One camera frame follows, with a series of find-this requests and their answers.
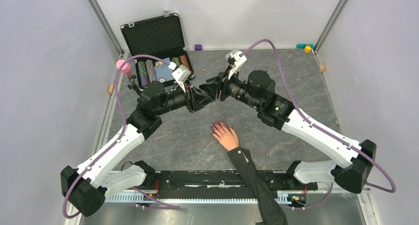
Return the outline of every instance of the black case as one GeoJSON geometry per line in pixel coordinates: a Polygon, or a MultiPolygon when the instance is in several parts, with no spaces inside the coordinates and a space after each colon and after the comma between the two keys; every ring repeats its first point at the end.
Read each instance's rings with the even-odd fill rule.
{"type": "MultiPolygon", "coordinates": [[[[194,72],[189,79],[195,77],[188,53],[185,51],[182,27],[179,14],[173,13],[168,16],[159,16],[143,21],[137,21],[121,26],[121,32],[125,38],[131,55],[149,54],[161,59],[186,55],[189,66],[194,72]]],[[[138,58],[135,62],[138,85],[141,86],[140,74],[137,62],[146,61],[148,58],[138,58]]],[[[165,87],[173,85],[174,80],[164,82],[165,87]]]]}

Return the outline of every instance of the purple cube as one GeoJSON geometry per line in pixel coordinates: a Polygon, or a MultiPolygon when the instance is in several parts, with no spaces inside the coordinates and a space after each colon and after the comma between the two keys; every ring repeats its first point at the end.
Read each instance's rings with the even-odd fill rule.
{"type": "Polygon", "coordinates": [[[202,50],[202,45],[195,45],[195,50],[202,50]]]}

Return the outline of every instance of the sleeve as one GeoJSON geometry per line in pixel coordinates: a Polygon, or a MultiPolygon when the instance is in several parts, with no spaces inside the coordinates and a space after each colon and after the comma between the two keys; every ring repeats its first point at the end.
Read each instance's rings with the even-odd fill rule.
{"type": "Polygon", "coordinates": [[[229,151],[228,156],[239,175],[254,193],[264,225],[288,225],[284,211],[275,201],[268,185],[257,175],[250,151],[237,147],[229,151]]]}

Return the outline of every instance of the yellow cube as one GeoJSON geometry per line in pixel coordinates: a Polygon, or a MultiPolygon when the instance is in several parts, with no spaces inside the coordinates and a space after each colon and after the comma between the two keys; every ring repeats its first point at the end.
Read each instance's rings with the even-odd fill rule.
{"type": "Polygon", "coordinates": [[[311,52],[311,47],[308,46],[308,45],[306,47],[304,47],[304,52],[306,52],[306,53],[311,52]]]}

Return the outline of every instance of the finger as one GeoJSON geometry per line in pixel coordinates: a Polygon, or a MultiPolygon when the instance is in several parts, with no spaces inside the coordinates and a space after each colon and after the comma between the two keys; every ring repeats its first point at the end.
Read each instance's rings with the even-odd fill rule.
{"type": "Polygon", "coordinates": [[[224,133],[224,129],[217,123],[214,123],[214,126],[220,131],[220,133],[224,133]]]}
{"type": "Polygon", "coordinates": [[[223,130],[227,132],[228,131],[228,128],[226,127],[226,125],[224,124],[224,122],[222,122],[220,120],[220,124],[221,124],[221,127],[223,128],[223,130]]]}
{"type": "Polygon", "coordinates": [[[230,132],[231,132],[234,136],[237,136],[236,131],[234,131],[234,129],[233,129],[233,127],[231,127],[231,125],[230,125],[230,132]]]}
{"type": "Polygon", "coordinates": [[[212,133],[212,136],[214,136],[214,138],[216,138],[218,141],[220,141],[220,137],[216,133],[212,133]]]}
{"type": "Polygon", "coordinates": [[[219,137],[221,137],[222,133],[216,128],[213,127],[212,130],[214,131],[214,133],[216,133],[219,137]]]}

